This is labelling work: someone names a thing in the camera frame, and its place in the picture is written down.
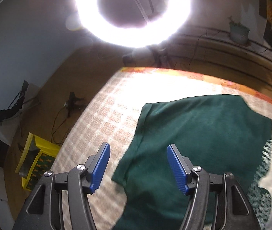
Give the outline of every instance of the flower pot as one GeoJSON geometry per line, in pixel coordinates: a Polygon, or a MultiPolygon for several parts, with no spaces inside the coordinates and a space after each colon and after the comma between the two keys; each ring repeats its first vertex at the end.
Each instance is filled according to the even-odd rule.
{"type": "Polygon", "coordinates": [[[246,44],[248,42],[250,29],[230,22],[230,39],[238,44],[246,44]]]}

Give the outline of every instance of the green t-shirt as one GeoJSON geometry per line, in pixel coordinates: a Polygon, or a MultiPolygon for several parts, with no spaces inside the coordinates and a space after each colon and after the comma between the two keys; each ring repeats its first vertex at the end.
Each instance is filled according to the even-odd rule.
{"type": "MultiPolygon", "coordinates": [[[[127,196],[113,229],[180,228],[189,196],[176,186],[166,155],[169,144],[209,173],[232,172],[247,193],[271,132],[272,121],[252,111],[240,96],[145,104],[132,143],[112,177],[127,196]]],[[[212,222],[213,214],[211,193],[206,222],[212,222]]]]}

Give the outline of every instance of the blue ridged rubber pad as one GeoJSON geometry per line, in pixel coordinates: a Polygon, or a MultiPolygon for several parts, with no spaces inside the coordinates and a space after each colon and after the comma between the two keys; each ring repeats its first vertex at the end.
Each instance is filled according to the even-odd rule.
{"type": "Polygon", "coordinates": [[[173,151],[172,147],[169,145],[167,147],[167,158],[172,169],[174,178],[176,180],[176,184],[178,189],[181,190],[184,194],[186,194],[189,190],[186,181],[187,181],[187,174],[183,170],[181,163],[179,162],[175,152],[173,151]]]}
{"type": "Polygon", "coordinates": [[[107,144],[101,154],[100,159],[97,162],[97,165],[95,166],[92,172],[92,180],[91,185],[89,187],[92,193],[94,193],[100,187],[109,158],[110,158],[110,145],[107,144]]]}

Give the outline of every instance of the metal pivot bolt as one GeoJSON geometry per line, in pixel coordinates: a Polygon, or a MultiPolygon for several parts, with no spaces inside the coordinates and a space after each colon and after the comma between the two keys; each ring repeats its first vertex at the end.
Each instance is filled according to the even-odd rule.
{"type": "Polygon", "coordinates": [[[77,165],[77,170],[84,170],[84,169],[86,169],[85,165],[83,165],[83,164],[77,165]]]}
{"type": "Polygon", "coordinates": [[[231,172],[226,172],[225,176],[228,177],[228,178],[233,178],[234,177],[234,175],[231,172]]]}
{"type": "Polygon", "coordinates": [[[44,172],[44,176],[45,177],[49,177],[51,175],[52,175],[52,171],[51,170],[48,170],[48,171],[44,172]]]}
{"type": "Polygon", "coordinates": [[[193,166],[192,169],[196,172],[200,172],[202,170],[200,166],[193,166]]]}

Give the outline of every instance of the orange trim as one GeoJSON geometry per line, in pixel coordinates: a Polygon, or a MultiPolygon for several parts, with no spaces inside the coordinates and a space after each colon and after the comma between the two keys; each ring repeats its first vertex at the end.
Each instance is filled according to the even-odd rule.
{"type": "Polygon", "coordinates": [[[172,76],[184,76],[184,77],[188,77],[189,79],[203,80],[208,83],[229,87],[229,88],[250,94],[252,96],[255,96],[257,98],[260,98],[260,99],[272,104],[271,98],[269,98],[268,96],[254,90],[252,88],[249,88],[245,85],[240,85],[240,84],[237,84],[237,83],[225,80],[225,79],[220,79],[220,78],[216,78],[213,76],[204,75],[204,74],[200,74],[200,73],[192,73],[192,72],[181,71],[181,70],[153,68],[153,67],[123,67],[121,69],[121,72],[125,72],[125,73],[164,73],[164,74],[172,75],[172,76]]]}

